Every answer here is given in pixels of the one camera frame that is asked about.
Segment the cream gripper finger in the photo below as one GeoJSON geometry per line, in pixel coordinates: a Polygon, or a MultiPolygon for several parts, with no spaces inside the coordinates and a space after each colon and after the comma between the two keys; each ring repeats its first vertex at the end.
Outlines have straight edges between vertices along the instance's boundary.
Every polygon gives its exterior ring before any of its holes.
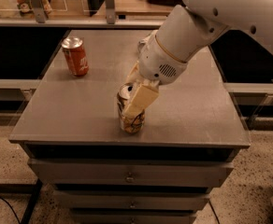
{"type": "Polygon", "coordinates": [[[132,69],[130,70],[125,82],[129,84],[138,84],[141,82],[142,76],[139,73],[139,64],[135,62],[132,69]]]}
{"type": "Polygon", "coordinates": [[[128,99],[124,106],[122,114],[129,118],[135,118],[151,105],[159,96],[159,89],[150,85],[135,83],[128,99]]]}

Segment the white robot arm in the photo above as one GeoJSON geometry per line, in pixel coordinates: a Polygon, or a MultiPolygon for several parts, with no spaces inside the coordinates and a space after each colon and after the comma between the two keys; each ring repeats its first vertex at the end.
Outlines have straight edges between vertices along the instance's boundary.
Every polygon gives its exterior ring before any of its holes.
{"type": "Polygon", "coordinates": [[[273,55],[273,0],[182,0],[161,27],[145,38],[126,81],[133,85],[122,114],[133,119],[174,82],[188,62],[232,28],[273,55]]]}

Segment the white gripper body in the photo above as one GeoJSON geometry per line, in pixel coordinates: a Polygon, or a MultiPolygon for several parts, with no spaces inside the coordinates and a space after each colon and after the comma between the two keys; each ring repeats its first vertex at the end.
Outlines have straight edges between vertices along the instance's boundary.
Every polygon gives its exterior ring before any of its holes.
{"type": "Polygon", "coordinates": [[[149,80],[158,80],[161,85],[173,83],[186,69],[187,63],[179,62],[168,55],[150,35],[138,58],[139,73],[149,80]]]}

